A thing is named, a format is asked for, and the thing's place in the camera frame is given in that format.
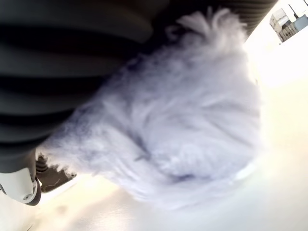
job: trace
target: ribbed dark fabric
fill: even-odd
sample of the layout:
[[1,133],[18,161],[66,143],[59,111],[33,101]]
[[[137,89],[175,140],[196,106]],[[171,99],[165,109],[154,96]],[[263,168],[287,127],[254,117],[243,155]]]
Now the ribbed dark fabric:
[[275,2],[0,0],[0,156],[34,149],[179,16],[229,7],[250,34]]

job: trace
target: bright background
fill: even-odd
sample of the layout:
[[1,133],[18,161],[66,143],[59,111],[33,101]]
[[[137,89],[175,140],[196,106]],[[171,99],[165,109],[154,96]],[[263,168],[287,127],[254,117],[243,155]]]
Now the bright background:
[[[288,2],[298,16],[307,10],[302,0],[280,1],[273,10],[283,7],[293,21]],[[26,231],[30,221],[31,231],[308,231],[308,27],[279,45],[270,16],[246,43],[263,93],[267,146],[235,196],[167,212],[132,200],[100,177],[79,176],[69,189],[44,195],[35,217],[35,211],[0,198],[1,231]]]

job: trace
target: floor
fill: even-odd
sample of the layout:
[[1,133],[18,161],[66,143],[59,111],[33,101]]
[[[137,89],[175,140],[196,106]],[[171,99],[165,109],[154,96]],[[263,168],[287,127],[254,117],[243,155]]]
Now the floor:
[[42,201],[31,231],[307,231],[308,65],[301,55],[308,51],[306,38],[308,30],[259,64],[266,147],[256,172],[234,196],[200,208],[160,211],[103,178],[81,176]]

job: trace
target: dog fur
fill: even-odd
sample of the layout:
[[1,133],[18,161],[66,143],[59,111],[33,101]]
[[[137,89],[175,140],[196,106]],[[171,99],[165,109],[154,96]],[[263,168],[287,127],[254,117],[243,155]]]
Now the dog fur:
[[245,32],[227,9],[178,24],[184,35],[130,61],[37,153],[167,209],[224,194],[260,148],[260,97],[248,77]]

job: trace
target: white fluffy dog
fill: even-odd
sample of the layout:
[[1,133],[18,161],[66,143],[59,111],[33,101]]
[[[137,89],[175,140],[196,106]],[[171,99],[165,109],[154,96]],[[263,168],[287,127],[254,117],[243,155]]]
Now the white fluffy dog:
[[184,16],[187,33],[118,71],[37,153],[176,209],[219,196],[260,147],[260,100],[238,17]]

